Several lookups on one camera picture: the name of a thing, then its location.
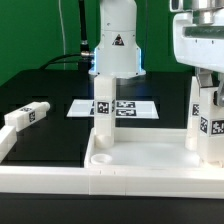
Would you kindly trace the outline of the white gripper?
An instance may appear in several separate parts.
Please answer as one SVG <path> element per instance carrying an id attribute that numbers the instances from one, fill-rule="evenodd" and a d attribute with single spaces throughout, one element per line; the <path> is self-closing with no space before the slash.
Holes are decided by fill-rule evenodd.
<path id="1" fill-rule="evenodd" d="M 224 9 L 215 12 L 212 25 L 197 26 L 192 23 L 192 19 L 190 12 L 174 16 L 175 58 L 179 63 L 196 67 L 195 76 L 200 88 L 212 87 L 211 71 L 219 72 L 214 103 L 224 107 Z"/>

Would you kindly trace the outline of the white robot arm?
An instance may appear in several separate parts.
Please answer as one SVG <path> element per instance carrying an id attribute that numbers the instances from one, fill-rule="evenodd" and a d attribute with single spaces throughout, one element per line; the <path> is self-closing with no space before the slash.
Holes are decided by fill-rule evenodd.
<path id="1" fill-rule="evenodd" d="M 179 63 L 195 68 L 203 87 L 219 74 L 214 104 L 224 107 L 224 0 L 169 0 L 173 18 L 173 49 Z M 129 79 L 146 73 L 136 44 L 135 0 L 100 0 L 101 33 L 91 75 Z"/>

